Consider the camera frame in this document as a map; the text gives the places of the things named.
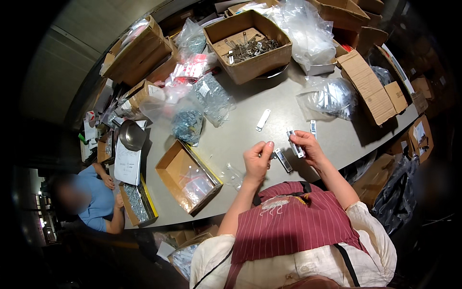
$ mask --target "black cord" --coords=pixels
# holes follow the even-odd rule
[[[230,252],[228,253],[228,255],[226,255],[226,257],[220,261],[220,263],[218,263],[218,265],[216,265],[213,269],[210,270],[210,272],[208,272],[207,274],[204,275],[204,277],[202,277],[201,280],[199,280],[199,282],[196,283],[196,285],[194,285],[193,289],[196,289],[196,287],[202,282],[202,280],[204,280],[205,277],[207,277],[210,273],[213,272],[213,270],[215,270],[218,266],[220,266],[223,262],[226,261],[226,259],[228,259],[228,257],[231,255],[232,253],[232,249],[234,248],[234,246],[231,248]]]

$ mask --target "left hand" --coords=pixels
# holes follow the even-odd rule
[[[122,209],[123,208],[123,200],[122,200],[122,195],[121,194],[117,194],[117,196],[115,197],[114,208],[116,208],[116,209]]]
[[[110,188],[111,190],[114,190],[116,187],[114,186],[114,182],[112,181],[112,178],[110,175],[108,174],[105,174],[103,176],[101,176],[101,178],[103,179],[104,181],[104,184]]]
[[[263,182],[266,171],[269,169],[269,159],[273,153],[273,149],[274,142],[261,141],[244,153],[246,170],[244,179],[256,185],[260,185]]]

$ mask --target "person wearing blue shirt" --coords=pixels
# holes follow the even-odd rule
[[[98,163],[77,175],[55,177],[51,182],[54,203],[68,214],[79,215],[90,228],[111,234],[122,233],[125,226],[123,201],[120,194],[114,199],[114,182]]]

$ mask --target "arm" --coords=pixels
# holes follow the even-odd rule
[[[265,179],[274,143],[261,141],[244,153],[246,175],[241,189],[221,222],[218,235],[237,233],[237,217],[250,209],[254,195]]]
[[[296,130],[295,135],[291,135],[290,140],[305,150],[306,162],[316,170],[327,189],[334,193],[343,209],[347,209],[351,204],[359,201],[355,190],[324,155],[314,135]]]
[[[106,170],[103,168],[103,166],[100,163],[93,163],[91,165],[95,168],[95,172],[103,179],[104,184],[108,188],[113,190],[115,188],[114,187],[114,182],[112,181],[111,176],[106,174]]]
[[[120,194],[115,198],[114,214],[112,221],[106,221],[106,232],[110,234],[120,234],[125,227],[125,216],[123,214],[123,201]]]

